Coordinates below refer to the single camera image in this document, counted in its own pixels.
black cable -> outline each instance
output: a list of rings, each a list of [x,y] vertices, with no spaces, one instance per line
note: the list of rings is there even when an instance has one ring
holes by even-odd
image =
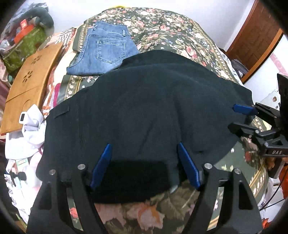
[[[272,204],[272,205],[267,206],[265,209],[267,209],[267,208],[269,208],[269,207],[271,207],[271,206],[273,206],[273,205],[276,205],[276,204],[278,204],[279,202],[282,202],[282,201],[284,201],[284,200],[285,200],[285,198],[281,199],[281,200],[278,201],[278,202],[275,202],[275,203]]]
[[[285,174],[284,174],[284,176],[283,176],[283,179],[282,179],[282,181],[280,182],[278,188],[276,189],[276,191],[274,192],[274,194],[272,195],[272,197],[269,199],[269,201],[268,201],[268,202],[267,202],[267,203],[266,203],[266,204],[265,204],[265,205],[264,205],[264,206],[263,206],[259,211],[265,209],[266,206],[269,204],[269,202],[271,202],[272,198],[276,195],[277,191],[280,189],[281,184],[283,183],[283,181],[284,181],[284,179],[285,179],[285,176],[286,176],[287,172],[288,172],[288,167],[287,167],[287,169],[286,169],[286,171],[285,171]]]

blue jeans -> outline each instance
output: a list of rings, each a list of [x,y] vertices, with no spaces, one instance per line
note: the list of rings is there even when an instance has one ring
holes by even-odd
[[[138,54],[125,25],[98,21],[88,29],[83,48],[76,63],[67,67],[68,75],[101,75],[118,68],[123,59]]]

blue gripper pad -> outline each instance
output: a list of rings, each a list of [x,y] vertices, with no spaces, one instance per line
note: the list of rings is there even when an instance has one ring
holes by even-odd
[[[94,167],[92,171],[92,181],[90,183],[90,187],[92,189],[95,189],[101,184],[101,181],[104,177],[104,174],[106,172],[106,169],[110,163],[110,160],[112,158],[112,146],[108,144],[103,153],[101,154],[101,157]]]
[[[257,115],[258,114],[258,111],[255,107],[243,106],[239,104],[234,104],[233,111],[244,114],[244,115]]]
[[[187,150],[185,149],[182,143],[178,144],[177,151],[190,184],[196,189],[199,189],[201,186],[199,179],[199,171],[195,166],[195,164],[193,163],[193,161],[191,160]]]

green bag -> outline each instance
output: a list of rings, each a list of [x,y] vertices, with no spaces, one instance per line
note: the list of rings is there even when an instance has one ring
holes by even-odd
[[[41,27],[35,27],[24,36],[17,45],[10,49],[9,54],[3,57],[7,71],[10,73],[20,68],[26,58],[34,54],[46,38],[45,31]]]

bed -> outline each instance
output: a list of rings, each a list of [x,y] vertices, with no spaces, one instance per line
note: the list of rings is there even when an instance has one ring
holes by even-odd
[[[243,85],[224,55],[211,38],[194,20],[153,8],[111,8],[84,21],[83,25],[49,37],[44,46],[64,42],[62,54],[52,69],[43,103],[43,114],[47,116],[53,106],[70,98],[76,92],[94,84],[98,76],[70,76],[66,67],[79,55],[86,32],[98,20],[111,24],[124,24],[140,52],[167,50],[191,59],[223,79]],[[255,118],[252,124],[266,130],[264,122]],[[268,182],[263,158],[257,155],[253,144],[247,139],[239,142],[216,165],[222,170],[240,168],[259,202]],[[149,201],[133,204],[95,204],[109,233],[181,233],[195,206],[198,192],[188,181],[171,188]],[[216,227],[223,188],[219,188],[214,213],[209,229]],[[68,199],[70,214],[76,228],[82,229],[73,199]]]

